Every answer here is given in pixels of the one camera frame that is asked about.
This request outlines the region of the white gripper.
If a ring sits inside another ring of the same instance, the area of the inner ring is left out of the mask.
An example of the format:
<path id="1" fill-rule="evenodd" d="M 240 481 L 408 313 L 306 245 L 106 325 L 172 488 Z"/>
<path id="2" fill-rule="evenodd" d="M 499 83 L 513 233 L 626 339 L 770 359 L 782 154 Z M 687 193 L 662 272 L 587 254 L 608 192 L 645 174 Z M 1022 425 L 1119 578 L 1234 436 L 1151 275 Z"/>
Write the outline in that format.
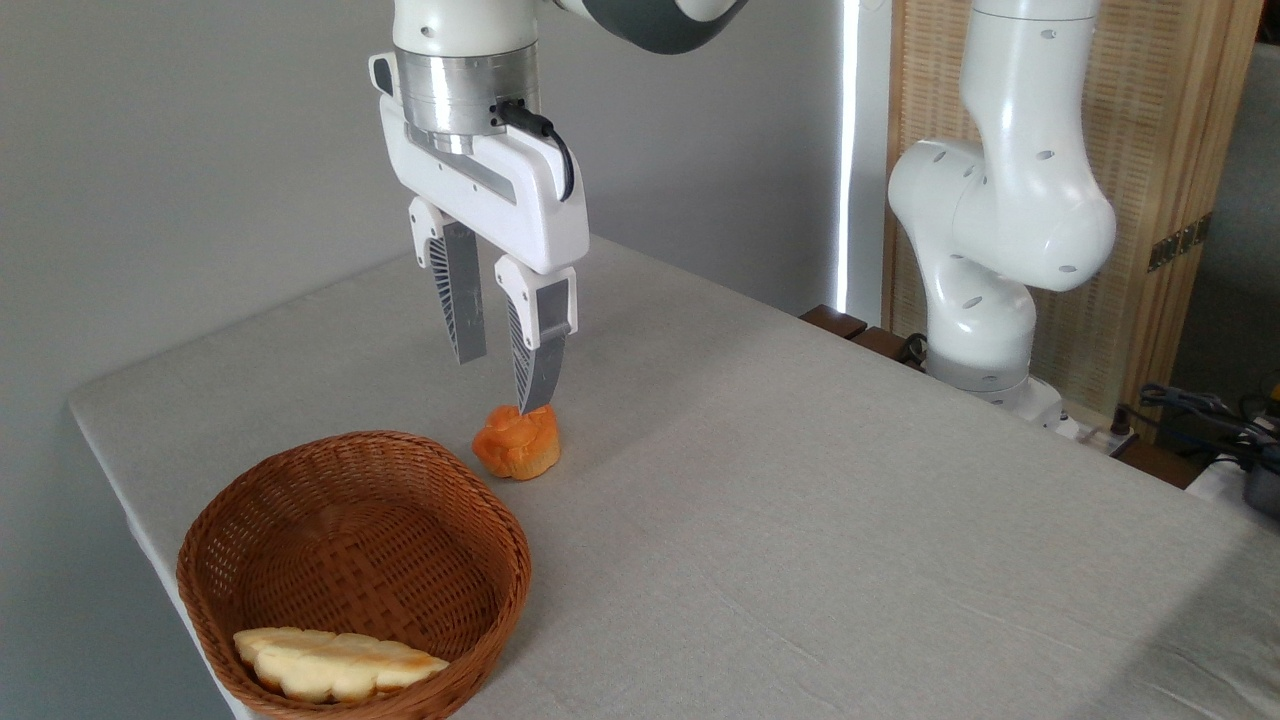
<path id="1" fill-rule="evenodd" d="M 552 401 L 566 340 L 579 328 L 571 265 L 590 247 L 585 190 L 576 183 L 563 200 L 562 151 L 511 126 L 466 137 L 467 154 L 436 147 L 410 123 L 397 70 L 392 53 L 369 59 L 392 168 L 419 196 L 410 204 L 415 256 L 431 272 L 454 355 L 466 364 L 486 354 L 476 234 L 508 254 L 495 278 L 507 297 L 517 407 L 527 415 Z"/>

